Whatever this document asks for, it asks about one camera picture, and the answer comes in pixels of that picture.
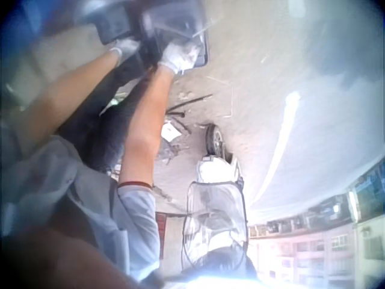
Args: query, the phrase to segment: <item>hand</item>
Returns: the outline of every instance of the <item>hand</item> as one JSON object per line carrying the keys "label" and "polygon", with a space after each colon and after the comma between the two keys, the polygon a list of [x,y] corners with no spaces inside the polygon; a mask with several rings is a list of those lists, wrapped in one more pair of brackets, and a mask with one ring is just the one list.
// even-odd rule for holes
{"label": "hand", "polygon": [[194,67],[199,51],[200,47],[193,42],[184,45],[171,42],[164,50],[159,65],[166,66],[177,74]]}
{"label": "hand", "polygon": [[115,47],[111,48],[110,51],[116,51],[119,54],[119,60],[116,66],[121,65],[131,55],[136,53],[139,49],[140,43],[138,41],[126,38],[117,40]]}

